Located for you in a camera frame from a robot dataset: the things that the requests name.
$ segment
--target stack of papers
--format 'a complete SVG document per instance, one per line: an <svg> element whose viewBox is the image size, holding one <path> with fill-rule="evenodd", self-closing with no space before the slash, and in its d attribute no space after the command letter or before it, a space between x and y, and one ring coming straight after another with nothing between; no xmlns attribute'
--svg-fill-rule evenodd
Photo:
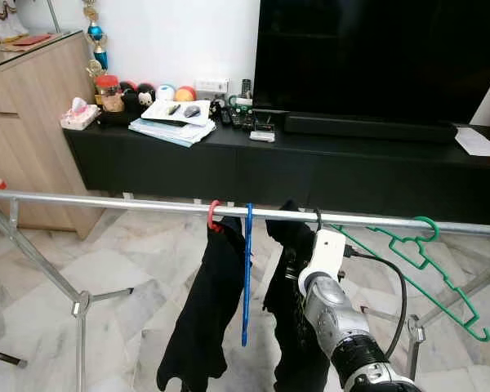
<svg viewBox="0 0 490 392"><path fill-rule="evenodd" d="M156 137L184 147L190 147L216 129L216 124L208 119L204 126L185 124L176 126L163 122L156 122L138 118L129 125L131 131Z"/></svg>
<svg viewBox="0 0 490 392"><path fill-rule="evenodd" d="M490 157L490 140L476 130L468 127L458 127L456 140L468 154Z"/></svg>

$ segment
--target wall socket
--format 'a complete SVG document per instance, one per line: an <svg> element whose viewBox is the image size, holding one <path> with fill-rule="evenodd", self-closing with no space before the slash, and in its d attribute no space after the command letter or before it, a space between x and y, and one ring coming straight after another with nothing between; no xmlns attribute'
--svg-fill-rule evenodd
<svg viewBox="0 0 490 392"><path fill-rule="evenodd" d="M197 91L216 92L226 94L229 90L229 79L209 79L200 78L194 82L194 88Z"/></svg>

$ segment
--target orange ball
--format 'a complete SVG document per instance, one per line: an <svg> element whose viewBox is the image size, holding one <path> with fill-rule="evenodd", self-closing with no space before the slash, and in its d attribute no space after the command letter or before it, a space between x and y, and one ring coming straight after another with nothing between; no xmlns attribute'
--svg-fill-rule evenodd
<svg viewBox="0 0 490 392"><path fill-rule="evenodd" d="M196 100L196 91L189 86L180 87L178 90L176 90L174 100L178 100L180 102Z"/></svg>

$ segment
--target clothes hanger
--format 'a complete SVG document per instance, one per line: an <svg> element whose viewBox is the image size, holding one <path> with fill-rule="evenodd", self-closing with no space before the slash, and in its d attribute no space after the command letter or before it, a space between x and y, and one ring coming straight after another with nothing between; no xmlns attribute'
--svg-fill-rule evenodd
<svg viewBox="0 0 490 392"><path fill-rule="evenodd" d="M245 279L243 281L242 347L247 346L249 305L251 300L252 203L247 204L245 220Z"/></svg>
<svg viewBox="0 0 490 392"><path fill-rule="evenodd" d="M214 200L209 207L207 214L207 226L217 233L221 233L223 228L212 220L214 208L221 205L219 200ZM248 319L251 301L251 254L252 254L252 203L247 205L247 218L245 219L245 271L243 279L243 317L242 317L242 346L247 346Z"/></svg>
<svg viewBox="0 0 490 392"><path fill-rule="evenodd" d="M436 298L431 296L423 287L421 287L418 283L414 282L411 280L408 276L405 275L405 279L407 282L409 282L411 285L413 285L421 294L426 296L430 301L432 301L436 306L438 306L445 314L447 314L452 320L454 320L457 324L459 324L461 327L463 327L473 338L477 339L478 341L490 341L490 332L487 328L483 328L483 335L479 335L476 331L474 331L471 327L474 325L480 318L478 311L475 309L474 305L470 302L470 298L463 292L459 287L456 287L452 280L450 279L450 275L444 270L443 267L441 267L439 264L437 264L430 256L428 256L425 253L425 243L430 243L438 239L439 237L439 228L435 224L433 220L426 216L417 216L414 218L417 221L423 221L425 223L428 223L432 230L434 231L434 234L430 237L423 237L423 236L416 236L416 237L400 237L395 233L392 233L391 231L387 229L382 229L378 227L367 227L367 229L373 231L373 232L380 232L383 234L386 234L390 236L390 242L389 242L389 249L395 253L397 256L401 257L403 260L407 261L408 263L412 264L414 267L416 267L419 270L424 270L428 265L432 265L443 277L443 281L445 284L450 288L450 290L456 292L461 299L465 302L466 306L470 309L472 312L472 317L468 319L467 321L463 321L461 318L457 317L447 306L442 304L440 301L438 301ZM376 252L374 252L372 249L370 249L368 246L364 245L361 243L356 237L353 235L349 234L343 225L328 225L332 227L333 229L339 231L343 235L345 235L347 238L352 240L354 243L362 247L365 251L370 252L374 256L380 257ZM406 255L404 255L402 252L400 252L398 249L396 249L395 245L397 243L408 243L408 242L413 242L417 245L418 253L419 255L423 258L423 261L421 263L416 263L414 260L410 259Z"/></svg>

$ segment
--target black clothing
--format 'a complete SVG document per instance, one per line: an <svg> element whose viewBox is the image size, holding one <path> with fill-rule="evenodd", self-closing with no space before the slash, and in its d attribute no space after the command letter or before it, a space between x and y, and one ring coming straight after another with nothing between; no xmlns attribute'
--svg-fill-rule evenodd
<svg viewBox="0 0 490 392"><path fill-rule="evenodd" d="M243 290L245 239L240 219L225 217L219 225L221 233L207 229L202 265L158 368L160 390L179 377L183 390L204 392L208 377L227 368L221 343Z"/></svg>
<svg viewBox="0 0 490 392"><path fill-rule="evenodd" d="M297 211L294 202L282 210ZM274 314L274 334L281 360L274 371L278 392L322 392L330 362L319 348L314 329L303 315L297 277L312 257L315 233L301 222L268 220L269 236L283 245L283 254L263 302ZM296 280L287 278L291 275Z"/></svg>

